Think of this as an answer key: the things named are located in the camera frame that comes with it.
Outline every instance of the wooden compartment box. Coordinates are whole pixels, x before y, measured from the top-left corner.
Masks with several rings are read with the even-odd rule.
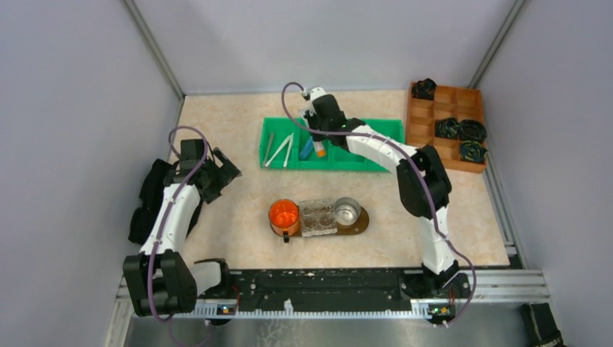
[[[481,92],[476,89],[438,85],[432,101],[413,98],[411,89],[413,83],[408,90],[406,143],[415,147],[433,145],[445,168],[478,174],[483,172],[486,161],[472,163],[460,160],[460,140],[434,136],[434,123],[440,119],[450,117],[457,118],[458,121],[474,119],[484,124]]]

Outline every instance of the gray wall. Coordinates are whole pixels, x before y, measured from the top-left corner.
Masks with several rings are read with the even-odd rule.
[[[611,14],[607,0],[532,1],[480,85],[528,264],[571,346],[611,344]]]
[[[513,0],[137,0],[185,93],[467,85]]]
[[[0,1],[0,344],[99,346],[177,99],[120,1]]]

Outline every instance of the green organizer tray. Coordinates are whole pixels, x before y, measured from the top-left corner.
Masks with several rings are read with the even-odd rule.
[[[303,119],[296,119],[304,125]],[[402,121],[397,119],[363,119],[371,128],[381,134],[389,136],[394,140],[404,143],[404,131]],[[270,146],[269,157],[272,156],[284,139],[293,133],[293,144],[289,155],[287,169],[291,170],[344,170],[344,171],[386,171],[379,164],[376,164],[359,155],[351,154],[342,148],[332,146],[330,141],[325,140],[324,146],[327,155],[323,158],[317,157],[315,151],[311,151],[305,160],[300,160],[299,153],[311,136],[306,130],[298,128],[291,120],[286,117],[264,118],[262,137],[260,138],[260,168],[264,167],[264,156],[268,146],[268,136],[271,132],[275,133],[273,145]],[[287,145],[279,152],[268,168],[284,168],[283,162],[286,159]]]

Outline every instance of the orange container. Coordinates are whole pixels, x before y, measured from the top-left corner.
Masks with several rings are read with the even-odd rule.
[[[275,234],[283,236],[286,242],[300,229],[300,212],[291,200],[275,201],[268,211],[268,219]]]

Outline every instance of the beige floor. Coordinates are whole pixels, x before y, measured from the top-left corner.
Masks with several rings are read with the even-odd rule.
[[[406,92],[335,93],[347,117],[403,119]],[[305,107],[298,94],[288,108]],[[421,264],[417,219],[398,198],[395,177],[388,173],[281,171],[259,166],[258,148],[266,116],[282,116],[279,93],[188,97],[180,125],[204,132],[243,173],[202,209],[183,256],[196,260],[223,257],[234,269],[298,267],[411,267]],[[186,130],[176,146],[194,135]],[[502,237],[481,175],[447,171],[450,195],[450,239],[475,265],[507,265]],[[284,244],[268,225],[267,211],[280,198],[295,201],[350,196],[370,214],[371,223],[358,236],[292,238]]]

